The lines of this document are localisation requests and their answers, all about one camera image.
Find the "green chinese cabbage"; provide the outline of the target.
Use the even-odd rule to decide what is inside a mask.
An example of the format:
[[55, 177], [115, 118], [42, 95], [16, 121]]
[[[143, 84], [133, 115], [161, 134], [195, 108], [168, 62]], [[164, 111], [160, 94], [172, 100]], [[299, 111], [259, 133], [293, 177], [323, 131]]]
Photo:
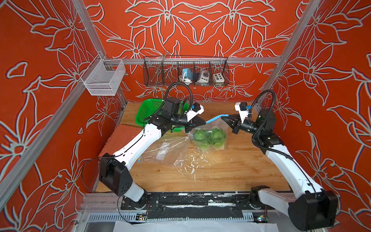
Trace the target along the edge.
[[211, 143], [209, 142], [209, 133], [207, 130], [196, 130], [193, 134], [193, 141], [195, 147], [201, 152], [206, 152], [211, 148]]
[[227, 134], [221, 128], [213, 128], [209, 135], [209, 141], [216, 150], [224, 150]]

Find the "clear zip-top bag blue seal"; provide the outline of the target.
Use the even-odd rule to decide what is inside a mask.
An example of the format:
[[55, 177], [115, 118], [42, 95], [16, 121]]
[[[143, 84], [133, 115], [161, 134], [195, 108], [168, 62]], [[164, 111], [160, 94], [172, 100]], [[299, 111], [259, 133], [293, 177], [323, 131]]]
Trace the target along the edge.
[[164, 135], [141, 155], [138, 162], [182, 167], [189, 144], [190, 139], [187, 136]]

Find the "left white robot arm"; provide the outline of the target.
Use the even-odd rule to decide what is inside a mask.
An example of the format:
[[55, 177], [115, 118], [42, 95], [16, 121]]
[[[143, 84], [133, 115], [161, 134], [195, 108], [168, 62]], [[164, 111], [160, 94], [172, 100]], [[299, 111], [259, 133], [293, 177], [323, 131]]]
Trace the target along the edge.
[[100, 159], [99, 181], [118, 197], [124, 196], [143, 208], [147, 201], [147, 191], [136, 184], [130, 170], [139, 157], [158, 139], [176, 127], [183, 127], [185, 132], [203, 126], [206, 121], [200, 115], [204, 107], [191, 101], [184, 109], [180, 99], [167, 98], [160, 108], [149, 117], [144, 129], [120, 150]]

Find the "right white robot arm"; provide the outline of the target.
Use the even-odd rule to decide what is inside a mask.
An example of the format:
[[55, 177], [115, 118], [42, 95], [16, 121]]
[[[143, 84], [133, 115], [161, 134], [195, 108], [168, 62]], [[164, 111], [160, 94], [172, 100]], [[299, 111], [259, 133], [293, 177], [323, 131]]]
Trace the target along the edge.
[[252, 134], [252, 143], [279, 169], [288, 182], [294, 197], [287, 197], [268, 186], [252, 187], [248, 203], [255, 209], [270, 206], [288, 216], [300, 231], [331, 227], [335, 224], [339, 199], [331, 190], [316, 183], [289, 153], [285, 143], [274, 133], [276, 117], [263, 109], [256, 121], [249, 111], [223, 116], [222, 120], [234, 134], [245, 131]]

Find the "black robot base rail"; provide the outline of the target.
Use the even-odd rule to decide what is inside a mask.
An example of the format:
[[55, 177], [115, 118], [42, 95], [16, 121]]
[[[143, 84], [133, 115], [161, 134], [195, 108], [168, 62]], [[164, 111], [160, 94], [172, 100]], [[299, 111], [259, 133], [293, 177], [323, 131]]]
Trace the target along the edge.
[[126, 197], [117, 200], [123, 220], [135, 223], [217, 220], [266, 223], [270, 206], [252, 207], [250, 193], [243, 192], [150, 192], [145, 205], [135, 208]]

